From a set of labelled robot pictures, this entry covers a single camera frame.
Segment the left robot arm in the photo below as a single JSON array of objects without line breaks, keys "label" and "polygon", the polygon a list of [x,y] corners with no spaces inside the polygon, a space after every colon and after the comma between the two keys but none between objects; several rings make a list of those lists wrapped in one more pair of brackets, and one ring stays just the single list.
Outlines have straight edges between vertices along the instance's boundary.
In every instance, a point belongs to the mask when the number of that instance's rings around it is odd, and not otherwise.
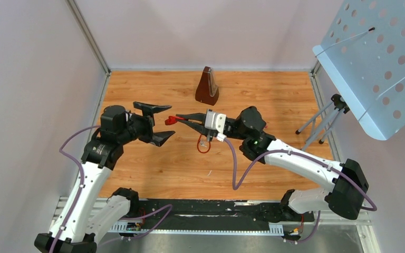
[{"label": "left robot arm", "polygon": [[34,246],[40,252],[96,252],[99,242],[118,221],[133,220],[134,227],[147,217],[140,212],[136,191],[119,188],[105,206],[91,214],[98,194],[124,153],[124,145],[142,141],[162,146],[174,131],[154,132],[154,115],[171,109],[169,105],[134,102],[141,115],[121,105],[103,110],[100,125],[85,145],[81,159],[60,148],[60,152],[78,166],[78,176],[67,202],[49,232],[37,235]]}]

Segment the red cable lock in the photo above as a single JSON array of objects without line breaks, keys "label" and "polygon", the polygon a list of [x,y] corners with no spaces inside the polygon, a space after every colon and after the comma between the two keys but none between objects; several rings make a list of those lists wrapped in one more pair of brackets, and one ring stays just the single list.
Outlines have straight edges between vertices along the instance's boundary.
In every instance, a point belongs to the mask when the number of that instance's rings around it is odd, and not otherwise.
[{"label": "red cable lock", "polygon": [[185,118],[182,118],[182,117],[179,117],[179,116],[170,115],[170,116],[168,116],[168,118],[165,120],[165,125],[173,125],[173,124],[178,123],[178,122],[181,121],[181,120],[187,121],[187,119],[185,119]]},{"label": "red cable lock", "polygon": [[[199,141],[201,141],[201,140],[206,141],[206,145],[208,146],[207,148],[201,147],[201,146],[199,145]],[[199,136],[199,138],[198,138],[198,141],[197,141],[197,150],[198,150],[198,152],[199,152],[199,153],[202,153],[202,154],[205,154],[205,153],[208,153],[208,152],[210,151],[210,149],[211,149],[211,143],[206,140],[206,138],[205,138],[204,135],[201,134],[201,135]]]}]

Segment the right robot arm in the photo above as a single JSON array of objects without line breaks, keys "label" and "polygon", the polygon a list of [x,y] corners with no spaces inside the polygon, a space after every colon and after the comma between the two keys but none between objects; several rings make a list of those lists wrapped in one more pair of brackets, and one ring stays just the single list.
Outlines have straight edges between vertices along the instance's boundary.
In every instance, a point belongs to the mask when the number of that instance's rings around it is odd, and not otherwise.
[{"label": "right robot arm", "polygon": [[316,189],[287,190],[280,205],[280,213],[287,220],[309,211],[328,210],[355,220],[361,210],[378,209],[367,194],[369,184],[357,161],[328,160],[286,144],[264,131],[266,122],[254,106],[242,110],[235,119],[213,110],[177,114],[175,118],[208,141],[217,139],[229,145],[234,160],[234,190],[258,162],[287,169],[318,184]]}]

